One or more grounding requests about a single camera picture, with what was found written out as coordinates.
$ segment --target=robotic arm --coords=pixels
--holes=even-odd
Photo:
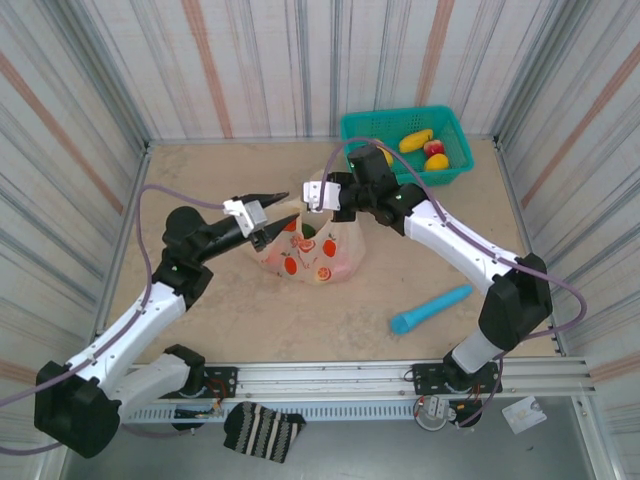
[[[38,372],[36,384],[40,385],[89,363],[36,394],[36,428],[89,458],[106,447],[120,420],[137,409],[170,392],[198,393],[204,386],[205,359],[181,345],[166,349],[155,362],[134,373],[127,375],[127,371],[151,341],[204,293],[213,278],[204,262],[246,242],[260,251],[297,217],[267,225],[263,208],[287,195],[253,194],[228,200],[224,212],[230,217],[212,225],[191,207],[171,212],[162,236],[166,248],[146,303],[144,292],[85,350],[65,365],[49,362]]]
[[[491,361],[497,355],[513,350],[552,312],[548,282],[512,269],[497,259],[510,260],[542,273],[546,273],[545,263],[534,254],[518,258],[515,253],[482,238],[446,211],[443,221],[419,186],[397,183],[376,146],[355,149],[348,161],[353,173],[329,174],[322,201],[321,182],[305,183],[304,201],[311,211],[318,211],[323,205],[334,211],[336,222],[354,221],[356,212],[369,212],[381,225],[436,251],[486,296],[478,329],[445,356],[442,371],[430,379],[442,382],[450,392],[468,390],[478,384],[479,379],[487,378],[486,373],[494,368]],[[454,228],[493,255],[471,246]]]
[[[414,380],[416,393],[466,392],[479,384],[493,388],[499,380],[492,360],[514,349],[552,310],[546,281],[497,260],[546,273],[544,262],[533,254],[518,258],[488,242],[447,212],[439,212],[417,185],[398,185],[375,146],[358,148],[348,159],[353,174],[330,174],[322,199],[321,182],[304,184],[304,201],[311,211],[323,205],[334,211],[336,222],[354,221],[356,212],[369,212],[381,225],[435,250],[486,295],[478,329],[453,348],[441,366],[430,364],[421,370],[414,365],[414,379],[422,379]],[[38,372],[38,385],[60,375],[69,378],[36,394],[35,426],[89,458],[111,441],[121,418],[169,392],[198,393],[204,384],[205,360],[180,345],[165,350],[152,364],[126,373],[149,343],[200,298],[213,277],[204,262],[248,241],[260,250],[295,219],[297,215],[292,215],[267,225],[263,207],[286,196],[234,198],[224,204],[232,217],[212,225],[191,207],[174,210],[167,218],[162,237],[166,248],[150,292],[145,291],[107,332],[65,365],[49,362]],[[470,246],[454,228],[492,255]]]

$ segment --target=plastic bag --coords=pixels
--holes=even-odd
[[[270,223],[293,213],[300,216],[262,252],[251,249],[250,255],[262,268],[284,278],[323,285],[347,280],[360,265],[365,246],[357,220],[334,223],[331,212],[309,213],[299,198],[273,205],[266,213]],[[303,223],[315,229],[313,237],[304,238]]]

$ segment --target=paper card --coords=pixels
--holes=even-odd
[[[513,405],[503,408],[502,414],[515,434],[524,432],[547,419],[535,397],[523,398]]]

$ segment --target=black and white sock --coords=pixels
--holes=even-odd
[[[284,463],[291,443],[306,423],[299,414],[283,414],[252,402],[239,403],[224,422],[224,446]]]

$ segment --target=wooden floor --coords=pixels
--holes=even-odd
[[[489,141],[471,142],[475,168],[436,189],[443,206],[479,234],[523,253],[516,223]],[[147,183],[222,202],[243,193],[289,190],[320,170],[331,143],[164,146],[154,150]],[[143,235],[157,265],[169,212],[182,202],[145,194]],[[203,211],[209,222],[219,212]],[[208,263],[214,278],[201,299],[149,346],[141,362],[181,343],[209,362],[347,361],[440,358],[477,326],[482,298],[462,303],[398,337],[389,320],[453,287],[468,283],[435,253],[362,214],[365,258],[342,284],[309,286],[268,273],[237,249]],[[144,267],[132,237],[111,309],[111,322],[144,287]],[[548,338],[527,342],[514,356],[553,355]]]

